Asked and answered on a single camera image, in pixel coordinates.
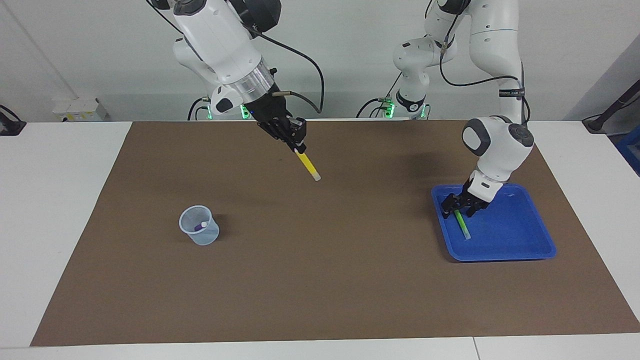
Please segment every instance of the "black velcro strap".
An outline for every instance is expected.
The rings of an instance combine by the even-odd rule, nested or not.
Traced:
[[[524,88],[500,90],[500,97],[523,97]]]

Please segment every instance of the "green led light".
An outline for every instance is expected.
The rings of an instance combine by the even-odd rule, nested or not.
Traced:
[[[249,110],[247,110],[244,104],[240,105],[240,111],[242,112],[243,120],[246,120],[251,117],[251,113],[249,112]]]
[[[396,110],[396,104],[394,104],[393,102],[390,102],[387,106],[387,109],[385,110],[385,117],[387,119],[391,119],[392,117],[394,117],[395,110]]]

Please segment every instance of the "white wall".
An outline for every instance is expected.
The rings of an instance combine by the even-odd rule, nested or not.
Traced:
[[[280,25],[269,35],[322,66],[328,91],[324,117],[352,117],[364,101],[386,94],[397,75],[393,48],[424,34],[427,2],[282,0]],[[144,0],[2,3],[71,90],[98,97],[113,120],[183,119],[203,89],[196,76],[173,58],[178,34]],[[520,2],[520,52],[534,120],[563,119],[574,108],[640,33],[636,6],[637,0]],[[0,34],[5,27],[3,21]],[[466,20],[458,32],[461,45],[468,42],[468,29]],[[24,37],[18,40],[10,46],[25,46]],[[319,82],[310,64],[263,40],[255,42],[268,63],[280,70],[276,79],[281,88],[317,99]],[[55,90],[59,85],[46,85],[55,81],[38,71],[32,80],[24,80],[25,73],[42,66],[29,59],[8,61],[6,43],[3,40],[0,52],[0,100],[28,114],[28,120],[51,120],[48,105],[30,109],[33,101],[25,99],[37,94],[38,102],[44,103],[64,91]],[[486,77],[473,66],[465,46],[445,71],[456,81]],[[494,84],[452,88],[436,68],[429,73],[432,118],[465,119],[497,112]],[[5,80],[7,74],[11,81]],[[44,90],[38,88],[40,83]],[[296,115],[318,117],[296,99],[289,102]]]
[[[564,119],[580,120],[602,113],[638,79],[640,79],[640,35]],[[638,125],[640,125],[640,101],[615,113],[605,123],[604,129],[607,133],[623,133],[631,131]]]

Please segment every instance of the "green pen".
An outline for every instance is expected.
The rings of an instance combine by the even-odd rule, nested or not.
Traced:
[[[462,229],[462,233],[465,235],[465,240],[471,239],[471,234],[469,234],[469,229],[467,229],[467,225],[465,224],[465,220],[462,219],[462,214],[460,210],[453,211],[456,214],[456,219],[458,219],[458,225],[460,225],[460,229]]]

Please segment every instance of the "robotic arm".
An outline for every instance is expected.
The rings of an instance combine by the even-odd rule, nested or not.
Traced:
[[[443,201],[445,216],[466,208],[467,216],[471,217],[486,208],[511,173],[529,156],[534,144],[524,121],[517,0],[435,0],[426,16],[427,35],[401,44],[394,52],[394,63],[403,74],[396,93],[398,103],[412,118],[419,117],[429,86],[426,69],[442,66],[455,56],[458,50],[455,32],[466,15],[472,18],[471,60],[498,82],[500,115],[467,122],[462,140],[479,160],[463,191],[459,195],[450,194]],[[445,80],[454,86],[484,82],[462,85]]]
[[[173,16],[184,33],[173,51],[207,85],[211,110],[221,114],[243,103],[260,128],[303,154],[307,121],[287,111],[273,78],[275,71],[268,69],[245,28],[265,32],[276,26],[280,0],[153,1],[158,9],[173,6]]]

